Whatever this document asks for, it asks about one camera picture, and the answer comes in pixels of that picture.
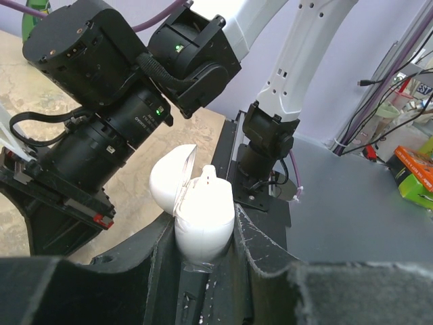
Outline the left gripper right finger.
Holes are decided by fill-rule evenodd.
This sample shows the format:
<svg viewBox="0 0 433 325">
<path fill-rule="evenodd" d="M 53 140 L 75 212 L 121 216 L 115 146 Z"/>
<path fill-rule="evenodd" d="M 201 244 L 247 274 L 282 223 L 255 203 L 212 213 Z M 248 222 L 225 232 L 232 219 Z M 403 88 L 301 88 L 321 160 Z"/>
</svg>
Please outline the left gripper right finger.
<svg viewBox="0 0 433 325">
<path fill-rule="evenodd" d="M 431 324 L 432 266 L 304 262 L 238 204 L 217 324 Z"/>
</svg>

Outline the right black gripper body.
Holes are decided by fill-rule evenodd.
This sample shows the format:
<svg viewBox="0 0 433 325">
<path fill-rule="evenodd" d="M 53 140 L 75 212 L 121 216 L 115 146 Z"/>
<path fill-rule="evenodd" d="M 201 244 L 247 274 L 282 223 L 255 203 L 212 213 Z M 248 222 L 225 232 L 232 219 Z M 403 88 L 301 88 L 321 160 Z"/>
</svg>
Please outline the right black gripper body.
<svg viewBox="0 0 433 325">
<path fill-rule="evenodd" d="M 4 148 L 1 193 L 26 224 L 31 255 L 69 256 L 114 223 L 116 211 L 105 190 L 86 192 L 42 166 Z"/>
</svg>

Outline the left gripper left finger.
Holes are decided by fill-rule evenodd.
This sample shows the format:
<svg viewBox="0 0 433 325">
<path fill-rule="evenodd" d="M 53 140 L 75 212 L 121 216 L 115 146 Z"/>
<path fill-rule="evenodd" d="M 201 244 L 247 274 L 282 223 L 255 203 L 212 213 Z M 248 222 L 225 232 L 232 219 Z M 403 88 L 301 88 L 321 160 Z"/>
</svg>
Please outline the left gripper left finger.
<svg viewBox="0 0 433 325">
<path fill-rule="evenodd" d="M 163 213 L 80 265 L 1 259 L 2 324 L 174 324 L 180 276 L 174 219 Z"/>
</svg>

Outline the white earbud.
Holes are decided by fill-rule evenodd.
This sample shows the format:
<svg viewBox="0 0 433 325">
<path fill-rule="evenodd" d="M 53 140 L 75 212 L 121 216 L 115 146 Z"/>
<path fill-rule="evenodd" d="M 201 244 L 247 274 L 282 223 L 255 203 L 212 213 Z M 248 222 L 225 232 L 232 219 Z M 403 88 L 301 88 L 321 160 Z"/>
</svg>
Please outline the white earbud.
<svg viewBox="0 0 433 325">
<path fill-rule="evenodd" d="M 206 186 L 209 185 L 210 182 L 213 182 L 213 179 L 215 179 L 216 177 L 216 169 L 213 165 L 205 165 L 203 167 L 202 174 L 200 176 L 203 184 L 205 184 Z"/>
</svg>

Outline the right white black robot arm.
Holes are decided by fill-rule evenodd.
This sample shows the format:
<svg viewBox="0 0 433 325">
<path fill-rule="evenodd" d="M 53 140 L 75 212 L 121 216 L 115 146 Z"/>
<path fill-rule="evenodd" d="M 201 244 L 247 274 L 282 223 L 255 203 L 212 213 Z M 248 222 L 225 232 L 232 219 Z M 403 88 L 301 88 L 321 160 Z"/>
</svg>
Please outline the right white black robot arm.
<svg viewBox="0 0 433 325">
<path fill-rule="evenodd" d="M 1 112 L 1 192 L 31 255 L 68 256 L 114 223 L 104 185 L 156 130 L 216 99 L 283 1 L 176 1 L 148 43 L 105 1 L 43 15 L 24 58 L 78 102 L 58 115 Z"/>
</svg>

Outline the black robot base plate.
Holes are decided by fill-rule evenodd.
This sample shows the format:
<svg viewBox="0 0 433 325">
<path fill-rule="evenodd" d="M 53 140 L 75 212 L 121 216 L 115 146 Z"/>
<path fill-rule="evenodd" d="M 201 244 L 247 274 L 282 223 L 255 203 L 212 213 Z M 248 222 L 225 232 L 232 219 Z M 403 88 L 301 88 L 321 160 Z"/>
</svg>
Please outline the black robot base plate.
<svg viewBox="0 0 433 325">
<path fill-rule="evenodd" d="M 287 248 L 287 230 L 292 226 L 290 203 L 299 201 L 304 191 L 292 151 L 297 123 L 281 129 L 272 121 L 271 130 L 277 134 L 271 135 L 265 129 L 265 118 L 258 121 L 258 130 L 273 140 L 270 148 L 253 144 L 252 130 L 243 130 L 250 120 L 240 111 L 234 120 L 224 122 L 212 162 L 216 174 L 231 183 L 235 203 L 253 224 Z"/>
</svg>

